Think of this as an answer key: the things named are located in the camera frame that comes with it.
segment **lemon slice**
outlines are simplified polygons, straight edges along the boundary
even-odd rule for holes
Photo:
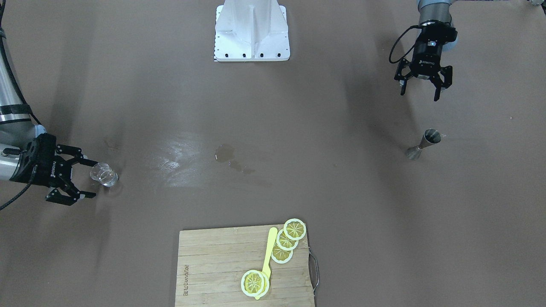
[[[275,261],[276,263],[283,264],[287,263],[290,259],[292,259],[292,255],[294,254],[294,251],[285,251],[282,250],[280,246],[276,245],[273,246],[273,253],[271,253],[271,259]]]
[[[259,273],[260,273],[260,275],[262,275],[262,278],[265,281],[265,287],[257,296],[254,297],[256,300],[260,299],[262,296],[266,295],[267,292],[269,291],[269,278],[267,276],[265,276],[264,273],[262,273],[262,272],[259,272]]]
[[[256,297],[264,291],[265,280],[266,278],[262,275],[262,272],[247,271],[241,278],[241,290],[246,296]]]
[[[284,231],[279,231],[277,234],[277,246],[281,248],[283,251],[291,251],[296,248],[298,245],[297,240],[290,240],[286,236],[286,233]]]
[[[307,228],[305,223],[298,219],[290,219],[284,223],[284,232],[290,240],[300,240],[305,237]]]

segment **metal jigger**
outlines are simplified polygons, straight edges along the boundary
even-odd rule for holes
[[[423,148],[438,144],[441,140],[442,136],[438,130],[428,129],[425,131],[425,134],[423,134],[423,138],[419,145],[406,150],[406,157],[412,160],[417,160],[421,156],[421,151],[423,151]]]

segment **robotic arm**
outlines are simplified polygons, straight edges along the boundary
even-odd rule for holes
[[[453,27],[453,20],[449,13],[449,7],[456,0],[417,0],[417,7],[421,14],[419,24],[410,27],[404,34],[411,29],[420,29],[421,33],[413,47],[398,61],[393,62],[392,57],[396,41],[391,50],[389,61],[393,64],[398,63],[398,68],[394,80],[400,82],[402,90],[400,95],[406,93],[407,82],[416,77],[423,80],[430,80],[436,88],[434,101],[438,101],[440,93],[449,88],[453,79],[453,67],[440,66],[440,59],[444,49],[450,49],[456,44],[457,31]],[[405,56],[413,49],[411,61],[405,59]]]
[[[46,133],[32,113],[11,69],[2,29],[5,0],[0,4],[0,180],[27,184],[0,210],[21,196],[31,185],[46,186],[46,201],[72,205],[96,194],[78,190],[72,183],[72,166],[80,163],[89,167],[97,164],[88,160],[81,149],[56,143],[56,137]],[[69,155],[65,160],[61,155]]]

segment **clear plastic cup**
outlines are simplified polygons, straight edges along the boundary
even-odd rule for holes
[[[100,182],[105,187],[111,187],[118,181],[116,172],[106,163],[97,163],[90,171],[91,179]]]

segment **yellow spoon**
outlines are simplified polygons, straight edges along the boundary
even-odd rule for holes
[[[269,268],[269,260],[271,260],[271,254],[273,253],[273,247],[275,246],[275,243],[277,242],[277,233],[278,230],[276,227],[269,228],[269,234],[268,234],[268,244],[265,248],[265,260],[264,260],[264,266],[262,267],[262,274],[267,278],[267,283],[269,283],[269,279],[271,278],[271,268]],[[258,300],[260,297],[264,296],[267,291],[264,291],[264,293],[261,293],[259,296],[256,296],[255,299]]]

